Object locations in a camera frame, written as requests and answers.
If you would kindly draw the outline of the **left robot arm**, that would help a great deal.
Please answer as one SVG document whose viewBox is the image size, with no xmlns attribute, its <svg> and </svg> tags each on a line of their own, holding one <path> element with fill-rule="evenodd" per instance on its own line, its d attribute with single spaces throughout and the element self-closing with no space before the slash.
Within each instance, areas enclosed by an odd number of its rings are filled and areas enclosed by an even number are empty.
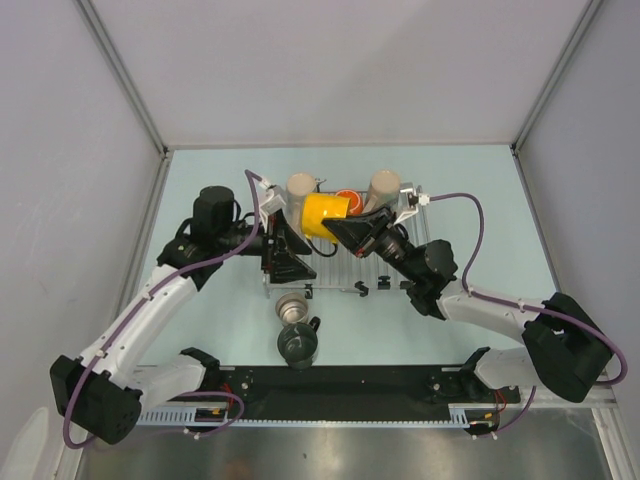
<svg viewBox="0 0 640 480">
<path fill-rule="evenodd" d="M 64 418 L 63 438 L 78 448 L 71 425 L 115 445 L 125 439 L 147 411 L 177 397 L 207 400 L 229 397 L 220 362 L 189 347 L 171 362 L 142 367 L 139 362 L 180 307 L 200 292 L 223 262 L 235 255 L 258 256 L 264 272 L 281 276 L 300 267 L 310 254 L 288 224 L 286 194 L 269 185 L 243 213 L 231 189 L 201 190 L 173 239 L 157 258 L 137 296 L 114 323 L 76 358 L 58 357 L 50 368 L 57 410 Z"/>
</svg>

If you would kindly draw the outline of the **yellow mug black handle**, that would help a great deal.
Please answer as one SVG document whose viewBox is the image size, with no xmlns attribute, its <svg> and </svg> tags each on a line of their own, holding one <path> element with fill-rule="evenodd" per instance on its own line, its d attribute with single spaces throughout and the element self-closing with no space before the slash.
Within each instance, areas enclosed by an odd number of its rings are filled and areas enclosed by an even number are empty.
<svg viewBox="0 0 640 480">
<path fill-rule="evenodd" d="M 349 213 L 349 199 L 342 196 L 310 193 L 306 196 L 301 213 L 301 231 L 311 250 L 324 258 L 337 254 L 338 240 L 324 226 L 325 219 L 345 219 Z M 329 241 L 333 245 L 331 253 L 321 252 L 312 242 L 313 238 Z"/>
</svg>

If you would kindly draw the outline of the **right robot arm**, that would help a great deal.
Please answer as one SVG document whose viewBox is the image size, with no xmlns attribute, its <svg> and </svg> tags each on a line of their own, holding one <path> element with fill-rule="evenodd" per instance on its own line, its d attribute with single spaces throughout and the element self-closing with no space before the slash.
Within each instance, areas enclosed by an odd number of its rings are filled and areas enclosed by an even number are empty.
<svg viewBox="0 0 640 480">
<path fill-rule="evenodd" d="M 354 256 L 376 254 L 409 283 L 406 294 L 423 316 L 476 325 L 504 335 L 518 347 L 474 352 L 461 376 L 463 393 L 484 401 L 496 389 L 542 385 L 556 396 L 582 402 L 614 351 L 571 296 L 548 300 L 499 297 L 456 276 L 451 244 L 416 246 L 394 224 L 387 207 L 360 216 L 323 220 L 323 226 Z"/>
</svg>

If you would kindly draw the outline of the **beige mug coral print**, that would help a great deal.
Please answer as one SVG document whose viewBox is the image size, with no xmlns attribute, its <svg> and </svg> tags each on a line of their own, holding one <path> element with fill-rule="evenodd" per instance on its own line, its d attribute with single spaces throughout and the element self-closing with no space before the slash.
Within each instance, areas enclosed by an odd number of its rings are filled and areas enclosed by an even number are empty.
<svg viewBox="0 0 640 480">
<path fill-rule="evenodd" d="M 304 202 L 306 197 L 315 191 L 316 179 L 306 172 L 295 173 L 286 182 L 286 218 L 298 235 L 302 235 L 301 218 Z"/>
</svg>

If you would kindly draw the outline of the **orange mug black handle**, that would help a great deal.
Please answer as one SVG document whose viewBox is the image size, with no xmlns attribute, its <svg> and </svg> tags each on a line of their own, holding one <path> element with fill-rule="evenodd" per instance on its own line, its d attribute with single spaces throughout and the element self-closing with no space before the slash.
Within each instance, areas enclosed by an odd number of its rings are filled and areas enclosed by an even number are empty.
<svg viewBox="0 0 640 480">
<path fill-rule="evenodd" d="M 347 214 L 349 216 L 360 215 L 362 213 L 364 204 L 362 195 L 359 192 L 352 189 L 343 189 L 337 191 L 335 195 L 348 200 Z"/>
</svg>

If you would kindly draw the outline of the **beige mug blue print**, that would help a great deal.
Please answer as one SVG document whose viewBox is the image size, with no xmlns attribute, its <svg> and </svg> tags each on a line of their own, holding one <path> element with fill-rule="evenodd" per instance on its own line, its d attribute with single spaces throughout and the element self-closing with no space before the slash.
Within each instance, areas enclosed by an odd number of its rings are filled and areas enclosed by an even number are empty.
<svg viewBox="0 0 640 480">
<path fill-rule="evenodd" d="M 363 212 L 369 213 L 382 206 L 397 205 L 401 186 L 400 176 L 392 170 L 379 170 L 373 174 L 365 197 Z"/>
</svg>

